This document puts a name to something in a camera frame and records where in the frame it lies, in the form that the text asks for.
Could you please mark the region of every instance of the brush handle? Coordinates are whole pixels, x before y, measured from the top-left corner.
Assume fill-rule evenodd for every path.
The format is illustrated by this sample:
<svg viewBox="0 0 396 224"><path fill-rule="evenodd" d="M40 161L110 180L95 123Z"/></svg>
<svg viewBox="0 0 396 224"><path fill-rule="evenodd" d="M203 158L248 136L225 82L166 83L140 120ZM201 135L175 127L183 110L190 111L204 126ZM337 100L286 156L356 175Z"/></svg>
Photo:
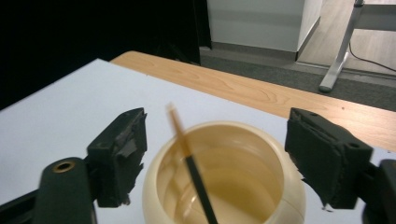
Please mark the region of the brush handle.
<svg viewBox="0 0 396 224"><path fill-rule="evenodd" d="M195 165L195 160L193 156L186 157L186 163L189 167L192 182L194 183L195 189L197 191L198 197L201 201L201 205L204 208L207 222L209 224L217 224L215 213L210 204L209 197L207 196L207 191L205 189L204 182L202 181L197 166Z"/></svg>

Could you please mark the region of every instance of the brush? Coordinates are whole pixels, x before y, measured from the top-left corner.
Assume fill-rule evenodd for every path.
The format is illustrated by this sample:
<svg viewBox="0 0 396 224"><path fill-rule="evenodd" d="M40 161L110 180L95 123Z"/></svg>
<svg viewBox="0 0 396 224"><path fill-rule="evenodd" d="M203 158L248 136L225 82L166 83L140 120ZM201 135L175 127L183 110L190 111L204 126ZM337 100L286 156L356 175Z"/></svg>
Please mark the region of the brush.
<svg viewBox="0 0 396 224"><path fill-rule="evenodd" d="M177 134L177 141L180 143L181 149L183 151L183 156L185 157L185 161L189 168L192 183L198 194L201 206L204 209L207 222L209 224L217 224L218 222L216 220L212 205L210 204L209 197L207 196L204 182L199 174L197 166L195 165L195 160L192 156L186 136L182 132L176 109L172 105L169 106L169 115L172 120L173 128Z"/></svg>

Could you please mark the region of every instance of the black cable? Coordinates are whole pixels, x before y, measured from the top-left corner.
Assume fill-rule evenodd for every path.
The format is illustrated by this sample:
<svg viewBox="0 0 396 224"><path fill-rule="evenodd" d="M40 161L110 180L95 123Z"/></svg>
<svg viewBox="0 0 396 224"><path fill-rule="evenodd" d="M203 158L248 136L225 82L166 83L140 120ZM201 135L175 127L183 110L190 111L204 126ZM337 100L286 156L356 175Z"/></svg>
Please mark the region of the black cable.
<svg viewBox="0 0 396 224"><path fill-rule="evenodd" d="M363 59L363 58L360 58L360 57L356 56L356 55L352 52L352 47L350 47L350 42L349 42L349 51L350 51L350 53L353 55L353 57L355 57L355 58L357 58L357 59L359 59L359 60L365 61L365 62L367 62L367 63L374 63L374 64L379 65L379 66L381 66L381 67L387 68L387 69L389 69L389 70L391 70L391 71L393 71L393 72L396 72L396 69L394 69L394 68L387 67L387 66L385 66L384 64L376 63L376 62L373 62L373 61L370 61L370 60L367 60L367 59Z"/></svg>

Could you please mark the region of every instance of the gray floor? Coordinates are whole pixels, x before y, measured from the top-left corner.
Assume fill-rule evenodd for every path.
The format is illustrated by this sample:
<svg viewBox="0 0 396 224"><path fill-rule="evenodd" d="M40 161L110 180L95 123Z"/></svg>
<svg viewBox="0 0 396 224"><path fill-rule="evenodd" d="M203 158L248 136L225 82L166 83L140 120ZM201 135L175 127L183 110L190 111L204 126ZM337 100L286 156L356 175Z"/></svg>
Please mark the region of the gray floor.
<svg viewBox="0 0 396 224"><path fill-rule="evenodd" d="M320 22L308 38L307 45L298 61L330 66L338 54L347 30L355 0L322 0ZM370 0L365 5L395 5L396 0ZM353 52L366 60L396 68L396 32L355 29L350 39ZM344 67L347 69L388 74L396 72L367 63L348 55Z"/></svg>
<svg viewBox="0 0 396 224"><path fill-rule="evenodd" d="M201 49L201 66L396 111L396 78L387 74L343 70L332 92L321 93L318 85L326 66L297 63L288 52L220 43Z"/></svg>

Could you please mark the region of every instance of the white table surface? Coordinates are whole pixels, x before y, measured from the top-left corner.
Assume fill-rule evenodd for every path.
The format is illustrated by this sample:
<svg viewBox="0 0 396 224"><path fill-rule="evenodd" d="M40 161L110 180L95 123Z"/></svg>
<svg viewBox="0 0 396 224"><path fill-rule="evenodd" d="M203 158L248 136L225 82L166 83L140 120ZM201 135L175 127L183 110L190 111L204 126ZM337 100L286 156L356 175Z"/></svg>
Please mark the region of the white table surface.
<svg viewBox="0 0 396 224"><path fill-rule="evenodd" d="M144 223L142 185L150 161L173 137L166 106L174 104L185 128L211 120L234 120L256 126L282 145L287 120L150 77L102 60L0 111L0 204L37 189L43 169L68 157L86 157L88 144L120 113L144 107L148 151L145 168L130 193L131 204L98 208L99 223ZM372 162L396 159L377 148ZM322 210L315 192L305 185L305 223L361 223L362 202L355 210Z"/></svg>

